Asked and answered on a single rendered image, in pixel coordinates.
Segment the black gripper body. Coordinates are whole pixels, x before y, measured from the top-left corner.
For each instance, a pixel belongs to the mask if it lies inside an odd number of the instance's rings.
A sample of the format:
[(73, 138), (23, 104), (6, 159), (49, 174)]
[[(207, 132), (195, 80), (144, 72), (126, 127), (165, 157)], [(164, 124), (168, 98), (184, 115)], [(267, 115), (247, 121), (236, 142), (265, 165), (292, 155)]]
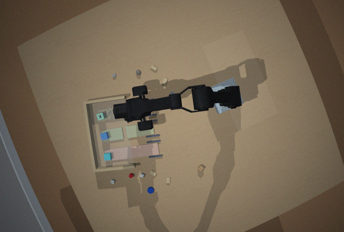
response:
[[(132, 88), (133, 96), (139, 96), (145, 98), (145, 94), (148, 94), (147, 86), (141, 85)], [(140, 131), (151, 130), (153, 128), (152, 120), (146, 121), (146, 116), (144, 116), (143, 121), (142, 119), (138, 123), (138, 128)]]

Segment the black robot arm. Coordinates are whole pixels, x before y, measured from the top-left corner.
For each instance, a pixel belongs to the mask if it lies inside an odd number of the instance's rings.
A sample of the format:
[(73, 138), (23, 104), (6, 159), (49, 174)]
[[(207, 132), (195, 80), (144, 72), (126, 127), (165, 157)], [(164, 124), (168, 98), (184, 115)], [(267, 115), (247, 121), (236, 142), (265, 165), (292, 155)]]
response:
[[(187, 89), (192, 89), (193, 105), (196, 111), (182, 107), (181, 94)], [(229, 86), (213, 91), (209, 86), (194, 85), (187, 87), (181, 93), (170, 94), (168, 97), (152, 100), (141, 97), (131, 98), (127, 99), (126, 103), (114, 104), (113, 114), (115, 119), (123, 118), (129, 123), (143, 119), (144, 116), (150, 115), (152, 111), (183, 109), (194, 113), (208, 111), (208, 108), (213, 108), (215, 103), (231, 109), (242, 106), (239, 86)]]

